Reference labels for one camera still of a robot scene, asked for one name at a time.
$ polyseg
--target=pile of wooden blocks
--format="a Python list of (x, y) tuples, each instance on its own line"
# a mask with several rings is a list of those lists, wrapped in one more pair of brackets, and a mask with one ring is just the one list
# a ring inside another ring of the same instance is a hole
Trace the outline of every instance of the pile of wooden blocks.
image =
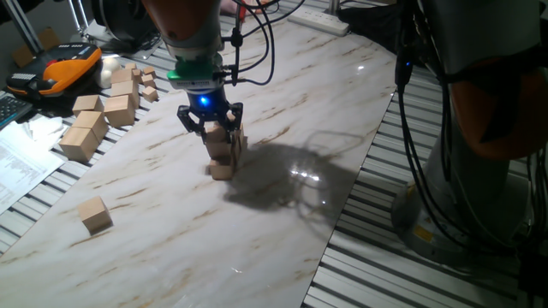
[(99, 95), (79, 97), (73, 108), (76, 121), (64, 134), (59, 145), (65, 156), (77, 162), (88, 162), (109, 130)]
[(228, 143), (226, 131), (218, 123), (214, 127), (208, 128), (206, 132), (205, 148), (211, 158), (208, 166), (211, 177), (217, 181), (231, 180), (241, 153), (247, 146), (243, 133), (243, 124), (240, 125), (240, 129), (230, 133), (231, 144)]
[(153, 102), (158, 99), (154, 79), (153, 67), (141, 72), (135, 63), (129, 63), (112, 73), (111, 95), (104, 106), (99, 95), (78, 97), (72, 109), (76, 121), (59, 142), (65, 156), (77, 162), (88, 162), (108, 131), (105, 117), (112, 127), (133, 125), (135, 110), (140, 106), (139, 83), (146, 86), (143, 98)]

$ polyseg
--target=power strip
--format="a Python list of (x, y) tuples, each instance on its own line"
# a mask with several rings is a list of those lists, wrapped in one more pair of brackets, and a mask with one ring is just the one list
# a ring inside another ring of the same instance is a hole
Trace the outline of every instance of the power strip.
[(303, 7), (300, 7), (293, 12), (293, 14), (289, 16), (289, 21), (336, 36), (346, 35), (349, 28), (348, 23), (340, 21), (336, 16)]

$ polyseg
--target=black cable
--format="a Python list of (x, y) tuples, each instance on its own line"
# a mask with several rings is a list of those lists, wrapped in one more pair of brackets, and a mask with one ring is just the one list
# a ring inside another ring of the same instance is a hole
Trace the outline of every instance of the black cable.
[(272, 1), (270, 1), (268, 3), (265, 3), (265, 4), (263, 4), (261, 2), (257, 2), (259, 5), (251, 5), (251, 4), (243, 3), (240, 0), (232, 0), (232, 1), (239, 4), (239, 5), (241, 5), (242, 7), (247, 7), (247, 8), (250, 8), (250, 9), (266, 9), (266, 8), (270, 7), (271, 5), (274, 5), (276, 3), (279, 4), (279, 2), (281, 0), (272, 0)]
[(270, 15), (277, 13), (280, 10), (280, 2), (276, 2), (276, 4), (277, 4), (276, 9), (273, 12), (266, 12), (266, 13)]
[(261, 6), (261, 10), (263, 11), (263, 15), (265, 16), (266, 25), (268, 26), (268, 32), (270, 34), (270, 40), (271, 40), (271, 73), (268, 76), (268, 79), (263, 82), (258, 82), (255, 80), (249, 80), (249, 79), (239, 79), (238, 82), (249, 82), (257, 86), (264, 86), (267, 85), (272, 80), (272, 76), (274, 75), (274, 68), (276, 65), (276, 48), (274, 45), (274, 32), (272, 31), (272, 24), (271, 21), (268, 18), (268, 15), (265, 14), (264, 7)]
[(246, 71), (248, 71), (252, 68), (255, 68), (259, 64), (261, 64), (268, 57), (268, 52), (270, 50), (270, 41), (268, 39), (268, 35), (266, 34), (265, 25), (263, 25), (263, 23), (260, 21), (260, 18), (257, 16), (257, 14), (255, 14), (255, 12), (253, 12), (252, 9), (250, 9), (250, 8), (246, 8), (246, 9), (249, 11), (249, 13), (251, 13), (251, 15), (259, 23), (259, 26), (260, 26), (261, 30), (263, 30), (263, 35), (265, 35), (266, 49), (265, 49), (265, 54), (256, 63), (254, 63), (253, 65), (248, 66), (247, 68), (241, 69), (240, 72), (246, 72)]
[[(305, 0), (301, 0), (299, 2), (299, 4), (297, 4), (297, 6), (295, 6), (293, 9), (291, 9), (288, 13), (278, 17), (278, 18), (275, 18), (273, 19), (272, 21), (270, 21), (270, 23), (274, 23), (274, 22), (278, 22), (286, 17), (288, 17), (289, 15), (293, 14), (293, 12), (295, 12), (298, 8), (301, 7), (301, 5), (305, 2)], [(255, 27), (253, 30), (251, 30), (250, 32), (246, 33), (243, 35), (244, 38), (250, 36), (251, 34), (255, 33), (257, 30), (259, 30), (260, 27)]]

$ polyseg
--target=blue led light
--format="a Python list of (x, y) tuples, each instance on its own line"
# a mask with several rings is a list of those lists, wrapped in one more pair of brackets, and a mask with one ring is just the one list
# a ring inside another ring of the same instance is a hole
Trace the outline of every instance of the blue led light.
[(201, 97), (200, 103), (202, 104), (202, 106), (206, 107), (209, 104), (209, 99), (205, 97)]

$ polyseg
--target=orange device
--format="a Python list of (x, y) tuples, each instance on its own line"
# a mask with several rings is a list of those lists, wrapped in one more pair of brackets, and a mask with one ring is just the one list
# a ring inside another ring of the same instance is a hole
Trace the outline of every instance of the orange device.
[(100, 59), (101, 50), (93, 44), (61, 44), (37, 55), (6, 83), (15, 95), (35, 100), (77, 95)]

